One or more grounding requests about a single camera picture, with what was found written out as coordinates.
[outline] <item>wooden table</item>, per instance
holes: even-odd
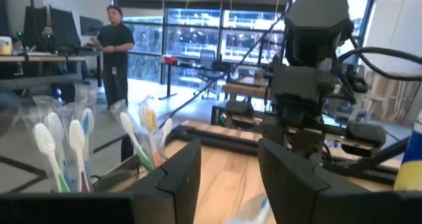
[[[30,62],[66,62],[66,57],[64,56],[28,56]],[[70,62],[84,61],[84,57],[79,56],[70,56],[67,57],[67,60]],[[25,62],[24,56],[0,56],[0,63],[23,63]]]
[[[265,98],[267,80],[261,79],[256,81],[252,76],[246,76],[237,81],[243,83],[243,85],[229,82],[222,86],[223,91],[229,94],[230,101],[235,101],[238,94],[247,97]]]
[[[220,126],[189,121],[183,124],[208,132],[224,133],[250,140],[258,140],[260,138],[259,134]],[[179,140],[173,141],[167,146],[166,155],[171,157],[186,144],[186,142]],[[331,152],[334,156],[356,158],[355,156],[347,155],[338,148],[332,148]],[[400,162],[392,160],[386,162],[385,165],[396,167],[400,165]],[[374,192],[392,189],[391,186],[371,181],[351,177],[347,179]],[[124,189],[133,182],[129,181],[117,190]],[[207,146],[202,147],[201,178],[195,224],[225,223],[238,213],[242,213],[242,216],[247,216],[251,213],[251,210],[257,209],[260,205],[258,198],[256,198],[257,202],[250,202],[250,200],[259,195],[262,197],[264,193],[264,185],[256,157]],[[274,218],[272,217],[268,223],[275,223]]]
[[[38,76],[35,77],[20,77],[20,78],[12,78],[6,80],[0,80],[0,86],[9,88],[11,90],[18,90],[24,88],[31,88],[34,86],[45,86],[51,83],[60,83],[60,82],[68,82],[68,81],[76,81],[82,80],[82,71],[80,62],[84,61],[84,57],[80,56],[56,56],[56,55],[29,55],[28,61],[30,65],[34,65],[38,67]],[[24,56],[0,56],[0,65],[1,63],[16,63],[16,66],[19,67],[20,63],[26,62]],[[76,72],[69,73],[69,74],[62,74],[62,75],[53,75],[53,76],[44,76],[43,74],[43,65],[44,62],[51,62],[51,63],[60,63],[60,62],[76,62]],[[23,75],[23,71],[20,68],[19,76]]]

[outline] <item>plastic wrapper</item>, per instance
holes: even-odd
[[[71,145],[70,145],[69,129],[73,121],[78,121],[80,125],[82,126],[82,129],[84,130],[83,135],[85,135],[85,145],[84,145],[84,150],[82,153],[83,160],[84,160],[84,168],[85,168],[84,171],[86,173],[86,179],[88,180],[88,184],[90,185],[90,188],[92,190],[92,185],[89,182],[91,174],[92,174],[90,160],[89,160],[90,156],[89,156],[89,152],[87,152],[87,151],[90,151],[91,148],[89,147],[90,146],[89,134],[85,133],[85,131],[87,131],[86,127],[90,125],[87,125],[87,123],[84,123],[84,117],[86,116],[87,109],[90,110],[89,108],[86,107],[86,104],[84,103],[66,104],[62,108],[62,122],[63,122],[63,126],[65,127],[67,143],[69,144],[69,146],[67,147],[68,149],[65,151],[67,152],[66,153],[67,157],[69,157],[69,170],[71,172],[71,176],[73,178],[73,184],[75,184],[75,186],[77,186],[78,182],[80,182],[79,179],[81,179],[81,177],[78,172],[76,152],[71,148]]]
[[[94,155],[94,147],[90,146],[90,137],[95,126],[95,108],[97,103],[97,87],[75,84],[75,119],[81,122],[85,132],[84,162],[88,177],[91,177],[90,158]]]
[[[155,167],[150,159],[150,149],[140,142],[143,139],[141,138],[142,134],[139,132],[139,123],[136,122],[131,113],[129,113],[125,100],[116,102],[110,107],[110,111],[115,119],[122,125],[123,130],[131,137],[131,144],[134,148],[134,152],[139,158],[142,166],[145,167],[148,172],[152,171]],[[123,113],[126,114],[128,120],[121,120],[121,115]]]
[[[139,104],[139,109],[145,108],[148,102],[148,97],[146,100],[141,102]],[[140,159],[140,163],[148,170],[151,171],[155,169],[157,165],[161,165],[160,162],[154,162],[154,150],[157,150],[156,147],[152,147],[150,144],[150,139],[148,136],[148,132],[146,132],[146,129],[142,123],[142,117],[139,116],[138,121],[136,121],[136,117],[133,117],[133,113],[129,113],[129,110],[126,106],[126,103],[124,100],[118,101],[110,108],[111,113],[116,118],[117,121],[119,121],[122,124],[123,129],[126,133],[129,134],[131,137],[132,145],[134,146],[135,154]],[[121,120],[121,114],[125,113],[128,120],[122,121]],[[158,144],[157,141],[159,141],[159,137],[154,136],[153,134],[153,144]]]
[[[53,190],[72,192],[74,186],[65,155],[67,143],[60,116],[61,102],[49,96],[36,96],[33,99],[36,106],[24,107],[22,120],[40,151],[40,159],[44,163],[44,170]],[[54,148],[51,147],[49,139],[54,142]]]
[[[227,224],[275,224],[274,216],[264,193],[243,204],[237,215]]]
[[[158,128],[158,118],[154,111],[154,98],[148,96],[138,105],[138,115],[140,121],[139,133],[142,139],[140,142],[150,148],[151,158],[156,166],[164,162],[163,133]]]

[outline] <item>window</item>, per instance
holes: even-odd
[[[344,44],[340,47],[337,48],[336,50],[336,55],[337,57],[343,55],[344,53],[347,53],[348,51],[351,51],[352,49],[354,49],[353,44],[351,44],[350,40],[344,42]],[[344,62],[345,63],[354,63],[356,62],[357,56],[353,55],[351,57],[349,57],[348,59],[346,59]]]
[[[160,58],[140,54],[129,54],[128,77],[149,82],[160,81]]]
[[[125,16],[123,22],[163,23],[163,16]]]
[[[212,9],[168,9],[168,24],[186,26],[210,26],[220,25],[220,10]]]
[[[267,30],[280,17],[280,13],[259,11],[224,11],[223,27],[250,30]],[[273,30],[284,30],[284,22],[279,21]]]
[[[218,30],[169,26],[167,28],[166,45],[167,54],[199,58],[201,49],[217,52]]]
[[[221,54],[223,61],[239,62],[246,52],[258,41],[263,32],[250,32],[240,30],[224,30],[222,34]],[[274,43],[283,42],[282,33],[271,33],[266,37]],[[257,63],[260,44],[258,44],[245,59],[245,63]],[[280,51],[281,46],[264,44],[261,63],[268,63]]]
[[[135,40],[135,46],[131,50],[132,52],[161,54],[162,26],[130,23],[126,23],[126,25],[131,29],[133,39]]]
[[[349,3],[350,19],[355,24],[354,36],[359,36],[362,30],[362,21],[365,17],[369,0],[347,0]]]

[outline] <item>yellow bottle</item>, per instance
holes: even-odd
[[[394,190],[422,190],[422,110],[413,126]]]

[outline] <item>office chair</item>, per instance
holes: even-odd
[[[212,68],[212,62],[216,60],[216,52],[209,49],[201,49],[200,50],[200,66],[201,67],[208,67]],[[221,72],[216,71],[209,71],[209,70],[200,70],[198,73],[198,77],[202,80],[202,86],[207,85],[211,81],[219,78],[221,76]],[[220,89],[218,87],[218,83],[215,82],[211,87],[206,89],[204,94],[202,95],[202,99],[209,98],[210,92],[217,96],[217,100],[220,98]]]

